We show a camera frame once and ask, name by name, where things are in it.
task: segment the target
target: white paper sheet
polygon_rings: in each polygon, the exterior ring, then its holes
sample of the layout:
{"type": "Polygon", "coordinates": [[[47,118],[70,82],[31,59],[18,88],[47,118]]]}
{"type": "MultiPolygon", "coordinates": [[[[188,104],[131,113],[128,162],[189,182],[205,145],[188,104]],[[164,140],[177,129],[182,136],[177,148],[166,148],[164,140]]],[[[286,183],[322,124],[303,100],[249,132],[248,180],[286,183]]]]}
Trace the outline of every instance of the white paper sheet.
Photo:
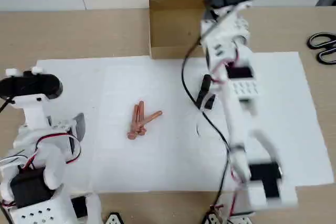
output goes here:
{"type": "MultiPolygon", "coordinates": [[[[298,54],[256,54],[253,61],[264,91],[257,103],[258,122],[279,149],[284,173],[297,186],[332,183],[328,153],[298,54]]],[[[47,60],[38,65],[64,84],[63,95],[52,101],[49,109],[58,118],[86,114],[83,156],[67,173],[73,188],[218,189],[225,163],[224,145],[188,100],[181,84],[180,60],[47,60]],[[131,141],[126,132],[133,105],[139,100],[145,101],[146,114],[162,110],[163,115],[147,126],[145,136],[131,141]]],[[[194,97],[204,73],[204,59],[188,62],[185,77],[194,97]]],[[[215,101],[209,117],[227,136],[219,101],[215,101]]],[[[250,159],[267,157],[256,141],[249,140],[246,145],[250,159]]]]}

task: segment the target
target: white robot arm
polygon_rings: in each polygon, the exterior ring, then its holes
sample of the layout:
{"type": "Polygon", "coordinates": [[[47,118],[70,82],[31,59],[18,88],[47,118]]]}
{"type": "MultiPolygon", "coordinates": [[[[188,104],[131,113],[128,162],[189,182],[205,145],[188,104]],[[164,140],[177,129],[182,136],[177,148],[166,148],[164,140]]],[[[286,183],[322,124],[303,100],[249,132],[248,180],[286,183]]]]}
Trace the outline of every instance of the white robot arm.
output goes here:
{"type": "MultiPolygon", "coordinates": [[[[247,22],[239,11],[251,6],[252,0],[205,0],[206,12],[201,21],[201,40],[212,85],[224,108],[229,131],[230,165],[244,185],[238,198],[245,199],[243,211],[293,206],[297,204],[294,186],[280,169],[280,159],[265,130],[247,124],[242,104],[255,104],[260,88],[251,64],[253,52],[247,47],[247,22]],[[208,29],[218,22],[211,33],[208,29]],[[258,140],[270,159],[251,163],[245,143],[258,140]]],[[[252,118],[258,112],[252,110],[252,118]]]]}
{"type": "Polygon", "coordinates": [[[99,197],[88,194],[71,198],[63,184],[66,165],[81,153],[84,115],[53,122],[45,114],[44,105],[62,93],[56,76],[38,67],[24,73],[7,69],[6,75],[0,81],[0,97],[23,109],[26,119],[14,149],[0,160],[2,204],[13,222],[78,224],[84,217],[87,224],[102,223],[99,197]]]}

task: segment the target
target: scissors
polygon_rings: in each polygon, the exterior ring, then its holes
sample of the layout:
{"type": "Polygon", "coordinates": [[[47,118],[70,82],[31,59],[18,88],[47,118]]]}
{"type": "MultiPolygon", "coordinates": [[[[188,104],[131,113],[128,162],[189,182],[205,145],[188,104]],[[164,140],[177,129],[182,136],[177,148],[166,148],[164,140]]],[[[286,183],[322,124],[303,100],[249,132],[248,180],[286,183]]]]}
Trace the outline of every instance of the scissors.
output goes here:
{"type": "Polygon", "coordinates": [[[310,49],[321,49],[324,48],[325,51],[321,51],[316,55],[316,60],[324,65],[334,65],[336,64],[335,60],[326,60],[324,57],[326,55],[330,55],[333,52],[336,52],[336,35],[331,33],[317,33],[309,37],[307,40],[307,46],[310,49]],[[313,44],[313,40],[318,37],[324,37],[329,39],[328,41],[319,43],[319,44],[313,44]]]}

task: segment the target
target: wooden table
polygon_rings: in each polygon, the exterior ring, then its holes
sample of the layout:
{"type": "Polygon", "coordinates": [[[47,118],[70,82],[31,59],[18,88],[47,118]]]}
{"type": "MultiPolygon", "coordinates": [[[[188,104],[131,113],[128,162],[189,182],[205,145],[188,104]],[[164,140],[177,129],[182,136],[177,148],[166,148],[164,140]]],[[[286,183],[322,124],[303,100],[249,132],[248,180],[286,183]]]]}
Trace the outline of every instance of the wooden table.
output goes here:
{"type": "MultiPolygon", "coordinates": [[[[256,7],[246,10],[251,48],[257,52],[298,51],[306,71],[319,123],[336,173],[336,66],[316,62],[306,39],[336,32],[336,7],[256,7]]],[[[0,71],[27,69],[38,59],[148,55],[148,10],[0,13],[0,71]]],[[[22,112],[0,115],[1,150],[12,146],[22,112]]],[[[255,223],[334,223],[336,185],[297,188],[299,207],[258,213],[255,223]]],[[[101,196],[103,215],[121,212],[125,223],[199,223],[213,193],[131,193],[101,196]]],[[[0,217],[0,224],[6,223],[0,217]]]]}

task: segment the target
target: brown cardboard box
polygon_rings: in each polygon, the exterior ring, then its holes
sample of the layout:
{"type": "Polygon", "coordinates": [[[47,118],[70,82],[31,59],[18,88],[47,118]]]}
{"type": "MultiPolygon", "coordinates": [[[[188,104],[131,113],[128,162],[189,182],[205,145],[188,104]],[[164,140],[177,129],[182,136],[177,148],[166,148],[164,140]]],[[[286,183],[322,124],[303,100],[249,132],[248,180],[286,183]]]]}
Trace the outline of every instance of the brown cardboard box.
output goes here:
{"type": "MultiPolygon", "coordinates": [[[[200,35],[203,12],[203,0],[149,0],[151,57],[183,58],[200,35]]],[[[192,54],[203,55],[201,46],[192,54]]]]}

